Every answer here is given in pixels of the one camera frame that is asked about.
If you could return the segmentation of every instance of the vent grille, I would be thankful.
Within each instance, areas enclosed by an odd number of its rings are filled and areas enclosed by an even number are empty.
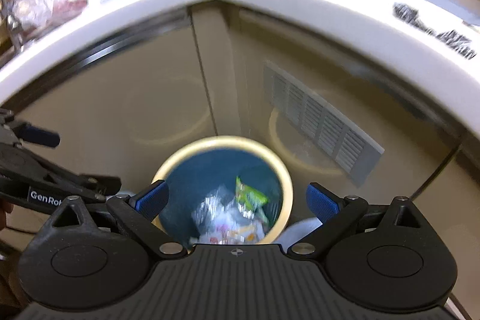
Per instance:
[[[345,134],[345,138],[335,160],[346,172],[350,172],[360,157],[364,146],[365,141],[350,129]]]
[[[332,156],[335,145],[337,145],[340,140],[343,127],[344,124],[339,118],[329,112],[326,114],[322,124],[322,130],[318,136],[318,145],[330,156]]]
[[[273,104],[278,109],[285,111],[285,101],[287,98],[288,82],[280,75],[274,75],[273,81]]]
[[[302,131],[311,139],[317,134],[317,129],[320,126],[323,106],[310,97],[307,97],[305,102],[305,113],[302,121]]]
[[[361,186],[384,152],[352,121],[285,71],[267,62],[267,98]]]
[[[303,97],[304,93],[298,87],[290,85],[289,99],[286,106],[286,116],[295,125],[298,125],[303,112]]]

